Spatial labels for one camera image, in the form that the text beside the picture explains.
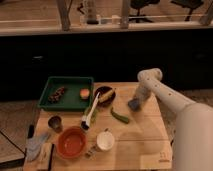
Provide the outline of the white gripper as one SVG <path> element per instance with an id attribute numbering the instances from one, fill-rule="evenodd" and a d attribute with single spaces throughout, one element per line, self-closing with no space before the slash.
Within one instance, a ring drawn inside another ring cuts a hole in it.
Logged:
<path id="1" fill-rule="evenodd" d="M 150 96 L 151 96 L 151 91 L 148 88 L 146 88 L 144 85 L 139 84 L 132 100 L 134 102 L 140 102 L 140 100 L 142 100 L 141 108 L 143 108 L 148 102 L 148 98 Z"/>

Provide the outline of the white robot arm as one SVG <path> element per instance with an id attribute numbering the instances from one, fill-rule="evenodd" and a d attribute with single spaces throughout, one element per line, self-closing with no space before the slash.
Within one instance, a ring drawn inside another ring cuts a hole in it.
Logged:
<path id="1" fill-rule="evenodd" d="M 154 93 L 176 114 L 172 171 L 213 171 L 213 107 L 173 90 L 162 77 L 159 68 L 140 71 L 135 96 L 143 104 Z"/>

